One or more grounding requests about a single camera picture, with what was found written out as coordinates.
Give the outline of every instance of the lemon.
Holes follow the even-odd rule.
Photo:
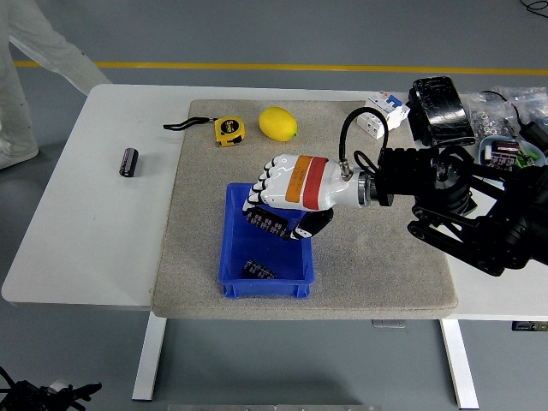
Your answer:
[[[276,141],[289,141],[297,135],[297,121],[281,107],[269,107],[259,116],[259,128]]]

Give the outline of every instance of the robotic hand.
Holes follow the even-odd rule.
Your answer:
[[[323,157],[283,154],[264,167],[264,173],[249,192],[243,211],[253,218],[254,207],[308,211],[297,227],[283,233],[299,240],[317,234],[333,218],[336,204],[361,208],[369,204],[364,187],[366,174],[357,167],[343,179],[339,164]]]

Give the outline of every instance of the white pants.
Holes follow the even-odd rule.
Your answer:
[[[94,86],[110,81],[53,29],[33,0],[0,0],[0,152],[18,156],[36,151],[37,145],[27,99],[9,53],[10,41],[86,95]]]

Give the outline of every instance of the black cable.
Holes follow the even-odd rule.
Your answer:
[[[352,124],[352,121],[357,117],[357,116],[360,116],[362,114],[365,114],[365,113],[370,113],[370,114],[373,114],[375,117],[377,117],[381,124],[383,125],[384,127],[384,137],[383,137],[383,145],[380,149],[380,153],[378,154],[378,162],[377,164],[380,163],[380,160],[382,159],[383,155],[384,155],[384,149],[386,148],[386,145],[388,144],[388,123],[386,122],[386,120],[384,119],[384,116],[382,115],[382,113],[376,109],[373,109],[372,107],[360,107],[359,109],[356,109],[354,111],[352,111],[348,117],[346,117],[346,120],[344,120],[344,123],[342,124],[342,129],[341,129],[341,137],[340,137],[340,140],[339,140],[339,161],[347,161],[346,159],[346,135],[348,133],[348,128],[350,127],[350,124]],[[366,156],[366,154],[364,154],[363,152],[355,152],[354,153],[354,159],[357,159],[358,160],[356,161],[356,163],[364,170],[364,171],[369,171],[366,166],[359,160],[359,157],[363,157],[363,159],[366,161],[366,163],[369,165],[369,167],[371,167],[375,172],[378,171],[378,168],[375,166],[375,164],[373,164],[373,162],[369,159],[368,156]]]
[[[538,11],[538,10],[546,9],[548,7],[547,1],[537,1],[537,2],[532,2],[530,4],[527,4],[523,0],[520,0],[520,3],[525,6],[525,9],[529,13],[533,13],[534,15],[539,15],[541,17],[544,17],[545,19],[548,19],[548,15],[543,15],[542,13],[539,13]]]
[[[188,120],[185,120],[184,122],[181,122],[179,124],[164,124],[164,128],[171,131],[182,131],[195,124],[206,124],[207,122],[214,122],[215,120],[217,120],[217,118],[191,117]]]
[[[364,152],[361,152],[359,150],[355,151],[354,152],[354,161],[356,162],[356,164],[358,164],[360,166],[360,168],[366,173],[368,174],[369,176],[373,177],[375,176],[375,173],[373,173],[371,170],[369,170],[365,164],[363,164],[361,162],[361,159],[360,157],[362,157],[364,160],[366,160],[366,163],[369,165],[369,167],[371,167],[373,170],[378,170],[377,167],[375,166],[375,164],[373,164],[373,162],[369,159],[368,156],[366,156],[366,154]]]
[[[8,383],[10,387],[12,388],[15,387],[15,381],[11,379],[11,377],[8,375],[6,370],[4,370],[1,366],[0,366],[0,375],[3,377],[3,379],[6,380],[6,383]]]
[[[488,92],[490,94],[495,94],[496,96],[500,97],[503,101],[505,101],[507,103],[509,102],[508,99],[506,99],[506,97],[504,97],[500,92],[492,92],[490,90],[484,90],[483,92],[479,92],[479,94],[483,94],[483,93],[486,93],[486,92]],[[523,127],[524,124],[521,121],[520,112],[517,110],[517,107],[515,107],[512,103],[510,103],[510,105],[512,106],[512,108],[515,111],[515,116],[517,118],[517,123],[520,125],[520,127]]]

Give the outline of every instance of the table leg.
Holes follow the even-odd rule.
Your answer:
[[[458,319],[440,319],[445,341],[445,351],[449,360],[456,403],[459,409],[478,409],[478,397],[468,364],[461,326]]]
[[[145,341],[140,353],[139,369],[135,379],[133,400],[151,401],[152,399],[166,323],[167,319],[156,317],[153,313],[150,313],[148,317]]]

